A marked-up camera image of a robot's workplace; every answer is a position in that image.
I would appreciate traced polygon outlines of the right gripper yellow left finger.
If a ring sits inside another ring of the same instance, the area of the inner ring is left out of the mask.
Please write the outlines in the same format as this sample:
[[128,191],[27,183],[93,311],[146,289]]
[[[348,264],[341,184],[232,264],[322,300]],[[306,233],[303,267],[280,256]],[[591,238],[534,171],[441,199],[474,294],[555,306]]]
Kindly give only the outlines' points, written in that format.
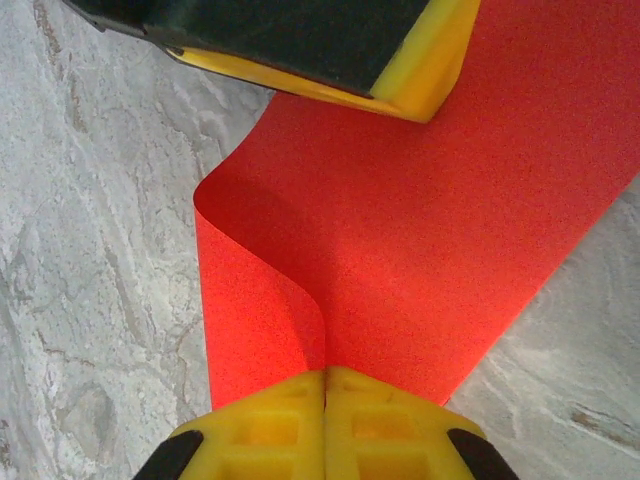
[[177,427],[136,479],[323,479],[325,374],[308,371]]

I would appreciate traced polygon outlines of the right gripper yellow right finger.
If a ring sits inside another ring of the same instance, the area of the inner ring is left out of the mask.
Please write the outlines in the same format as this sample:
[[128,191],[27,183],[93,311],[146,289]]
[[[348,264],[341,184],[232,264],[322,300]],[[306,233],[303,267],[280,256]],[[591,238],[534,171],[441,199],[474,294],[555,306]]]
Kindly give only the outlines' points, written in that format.
[[326,376],[327,479],[506,479],[468,418],[346,367]]

